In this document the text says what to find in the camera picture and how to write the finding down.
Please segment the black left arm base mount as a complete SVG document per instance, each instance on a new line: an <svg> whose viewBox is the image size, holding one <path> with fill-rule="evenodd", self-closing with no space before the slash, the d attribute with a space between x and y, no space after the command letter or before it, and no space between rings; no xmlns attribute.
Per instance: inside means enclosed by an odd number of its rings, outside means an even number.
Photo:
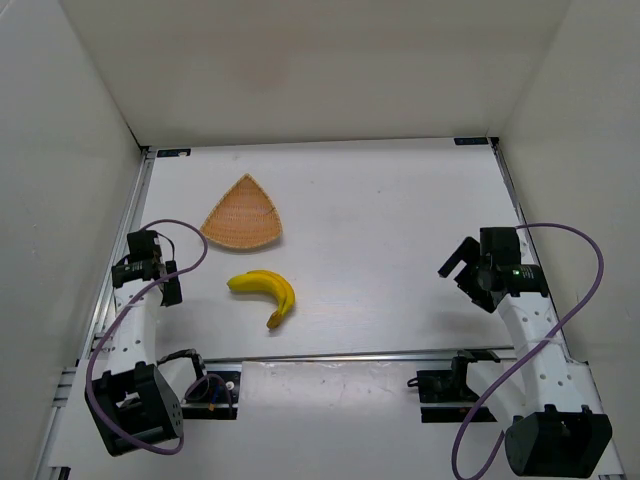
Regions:
<svg viewBox="0 0 640 480"><path fill-rule="evenodd" d="M222 387L220 380L204 380L182 401L183 417L187 420L236 420L242 380L241 365L210 363L206 374L218 375L225 387Z"/></svg>

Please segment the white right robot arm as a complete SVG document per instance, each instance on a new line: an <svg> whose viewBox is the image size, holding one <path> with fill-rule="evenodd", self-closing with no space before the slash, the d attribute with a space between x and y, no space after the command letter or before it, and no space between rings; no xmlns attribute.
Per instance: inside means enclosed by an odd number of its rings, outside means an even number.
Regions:
<svg viewBox="0 0 640 480"><path fill-rule="evenodd" d="M486 361L467 369L466 382L478 398L466 414L452 446L451 467L462 476L458 454L463 436L486 406L503 429L490 457L504 452L520 477L587 479L612 438L608 416L595 412L570 375L570 360L558 334L596 293L604 273L584 298L555 320L550 290L540 266L522 261L515 227L483 227L468 237L439 269L442 278L459 264L458 287L483 310L499 314L516 354L501 374Z"/></svg>

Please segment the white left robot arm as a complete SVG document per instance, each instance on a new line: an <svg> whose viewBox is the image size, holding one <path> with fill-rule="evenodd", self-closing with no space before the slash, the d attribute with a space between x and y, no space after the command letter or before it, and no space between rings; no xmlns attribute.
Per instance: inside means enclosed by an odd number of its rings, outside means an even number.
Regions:
<svg viewBox="0 0 640 480"><path fill-rule="evenodd" d="M178 395L160 366L173 360L189 360L186 369L171 381L187 386L204 375L204 363L193 349L181 350L159 360L156 329L161 308L183 301L176 261L165 260L162 235L139 230L127 235L128 254L111 268L116 312L124 318L107 336L109 355L103 373L87 382L94 401L85 400L107 452L121 456L141 443L156 446L183 439L184 418Z"/></svg>

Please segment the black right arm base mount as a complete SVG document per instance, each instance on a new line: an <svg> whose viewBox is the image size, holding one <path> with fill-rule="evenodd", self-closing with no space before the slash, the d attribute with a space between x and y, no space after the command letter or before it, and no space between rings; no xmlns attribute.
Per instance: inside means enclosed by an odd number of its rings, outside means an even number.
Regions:
<svg viewBox="0 0 640 480"><path fill-rule="evenodd" d="M461 423L479 396L467 385L470 363L499 363L489 350L459 350L446 369L418 370L407 381L408 388L418 391L423 424Z"/></svg>

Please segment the yellow fake banana bunch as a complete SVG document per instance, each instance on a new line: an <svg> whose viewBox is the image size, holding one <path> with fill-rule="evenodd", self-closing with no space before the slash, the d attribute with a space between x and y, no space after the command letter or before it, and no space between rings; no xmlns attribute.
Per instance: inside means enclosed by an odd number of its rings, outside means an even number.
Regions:
<svg viewBox="0 0 640 480"><path fill-rule="evenodd" d="M269 317L266 327L277 329L295 305L295 292L291 284L281 275L268 270L253 270L236 275L227 281L233 293L271 295L277 302L276 310Z"/></svg>

